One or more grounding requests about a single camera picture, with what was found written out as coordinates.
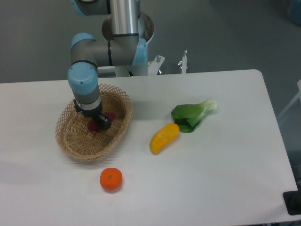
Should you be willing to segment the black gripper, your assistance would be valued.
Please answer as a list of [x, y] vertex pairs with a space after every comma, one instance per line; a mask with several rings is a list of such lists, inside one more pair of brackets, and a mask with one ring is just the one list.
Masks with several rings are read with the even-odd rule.
[[110, 118], [101, 114], [101, 105], [92, 110], [84, 110], [79, 107], [76, 99], [73, 99], [73, 104], [77, 113], [82, 114], [85, 118], [92, 118], [95, 121], [98, 130], [108, 130], [111, 127]]

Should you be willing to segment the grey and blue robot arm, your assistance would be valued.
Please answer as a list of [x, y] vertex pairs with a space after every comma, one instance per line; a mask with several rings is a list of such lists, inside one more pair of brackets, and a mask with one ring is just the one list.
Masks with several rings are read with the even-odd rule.
[[96, 40], [92, 34], [78, 33], [71, 41], [68, 83], [74, 94], [76, 112], [93, 119], [102, 130], [111, 121], [102, 114], [102, 97], [97, 71], [100, 66], [143, 65], [148, 61], [147, 41], [139, 32], [142, 21], [138, 0], [73, 0], [81, 16], [110, 15], [112, 38]]

